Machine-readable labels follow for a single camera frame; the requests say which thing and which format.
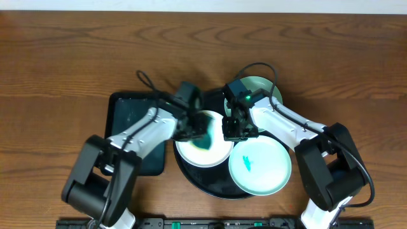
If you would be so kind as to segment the green yellow sponge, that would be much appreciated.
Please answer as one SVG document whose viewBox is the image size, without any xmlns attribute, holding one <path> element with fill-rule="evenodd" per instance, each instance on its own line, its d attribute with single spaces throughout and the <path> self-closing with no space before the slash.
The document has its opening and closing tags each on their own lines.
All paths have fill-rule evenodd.
<svg viewBox="0 0 407 229">
<path fill-rule="evenodd" d="M 192 145 L 198 149 L 209 150 L 212 146 L 212 122 L 213 117 L 207 113 L 201 112 L 198 114 L 198 121 L 202 122 L 203 132 L 198 138 L 192 140 Z"/>
</svg>

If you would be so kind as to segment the white plate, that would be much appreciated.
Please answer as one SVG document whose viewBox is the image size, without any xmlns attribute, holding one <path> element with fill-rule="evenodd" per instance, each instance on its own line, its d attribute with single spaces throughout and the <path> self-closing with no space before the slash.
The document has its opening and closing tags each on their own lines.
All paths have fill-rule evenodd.
<svg viewBox="0 0 407 229">
<path fill-rule="evenodd" d="M 192 141 L 179 142 L 176 141 L 176 150 L 181 155 L 182 159 L 196 167 L 214 167 L 224 162 L 230 155 L 234 143 L 225 141 L 222 131 L 223 115 L 209 110 L 204 110 L 204 113 L 213 117 L 212 127 L 212 146 L 209 150 L 198 149 L 192 145 Z"/>
</svg>

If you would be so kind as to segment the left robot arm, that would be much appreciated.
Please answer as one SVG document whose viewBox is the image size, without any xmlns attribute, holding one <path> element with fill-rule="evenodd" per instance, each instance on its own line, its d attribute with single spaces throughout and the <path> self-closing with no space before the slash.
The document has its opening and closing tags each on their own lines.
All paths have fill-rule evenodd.
<svg viewBox="0 0 407 229">
<path fill-rule="evenodd" d="M 122 133 L 89 137 L 64 185 L 61 199 L 90 216 L 94 228 L 133 228 L 129 211 L 142 161 L 161 143 L 206 136 L 211 122 L 201 111 L 189 112 L 168 102 L 148 109 Z"/>
</svg>

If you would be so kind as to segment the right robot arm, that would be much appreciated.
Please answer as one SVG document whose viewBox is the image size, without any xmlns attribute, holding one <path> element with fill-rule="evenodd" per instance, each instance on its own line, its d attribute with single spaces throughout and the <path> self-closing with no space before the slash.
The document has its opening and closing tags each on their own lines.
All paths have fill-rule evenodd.
<svg viewBox="0 0 407 229">
<path fill-rule="evenodd" d="M 310 121 L 275 97 L 227 96 L 231 116 L 223 120 L 228 141 L 246 141 L 264 129 L 294 151 L 303 187 L 309 196 L 300 221 L 304 228 L 332 228 L 346 208 L 370 205 L 373 179 L 348 129 Z"/>
</svg>

